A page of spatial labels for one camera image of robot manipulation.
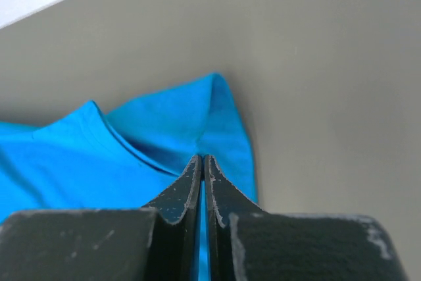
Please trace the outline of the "blue t shirt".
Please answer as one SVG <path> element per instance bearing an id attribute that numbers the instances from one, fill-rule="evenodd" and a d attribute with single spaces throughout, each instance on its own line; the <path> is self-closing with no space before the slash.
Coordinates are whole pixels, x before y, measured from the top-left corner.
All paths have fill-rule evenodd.
<path id="1" fill-rule="evenodd" d="M 194 82 L 134 99 L 109 114 L 88 101 L 44 127 L 1 125 L 1 225 L 13 213 L 135 209 L 200 156 L 200 222 L 194 280 L 213 280 L 203 167 L 212 155 L 255 201 L 252 147 L 225 79 Z"/>

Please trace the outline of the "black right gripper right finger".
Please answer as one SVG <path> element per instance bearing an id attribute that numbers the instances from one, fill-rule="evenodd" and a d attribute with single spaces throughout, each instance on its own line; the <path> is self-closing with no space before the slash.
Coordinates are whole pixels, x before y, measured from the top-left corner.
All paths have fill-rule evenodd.
<path id="1" fill-rule="evenodd" d="M 205 157 L 213 280 L 406 280 L 383 226 L 364 215 L 273 214 Z"/>

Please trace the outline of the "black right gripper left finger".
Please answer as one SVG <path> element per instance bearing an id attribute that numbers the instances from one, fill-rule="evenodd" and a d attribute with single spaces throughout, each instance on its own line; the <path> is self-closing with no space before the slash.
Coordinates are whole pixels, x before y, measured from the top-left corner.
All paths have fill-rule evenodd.
<path id="1" fill-rule="evenodd" d="M 2 280 L 194 280 L 200 156 L 135 209 L 19 211 L 1 225 Z"/>

